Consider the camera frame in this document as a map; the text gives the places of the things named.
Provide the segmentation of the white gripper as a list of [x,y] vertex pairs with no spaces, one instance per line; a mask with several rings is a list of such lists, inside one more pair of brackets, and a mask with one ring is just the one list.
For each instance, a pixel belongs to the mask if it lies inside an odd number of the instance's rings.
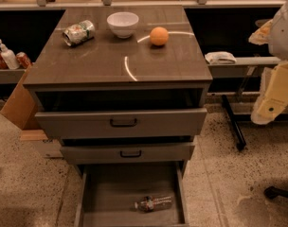
[[261,25],[248,39],[252,44],[268,44],[269,52],[286,60],[261,74],[260,95],[253,106],[251,121],[266,125],[288,106],[288,4],[280,8],[272,20]]

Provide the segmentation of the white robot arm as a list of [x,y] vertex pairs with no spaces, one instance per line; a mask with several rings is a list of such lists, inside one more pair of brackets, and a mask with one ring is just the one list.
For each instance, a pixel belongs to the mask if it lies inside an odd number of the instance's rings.
[[258,45],[268,44],[269,53],[280,59],[273,69],[263,70],[260,95],[251,114],[252,122],[266,125],[288,106],[288,0],[248,41]]

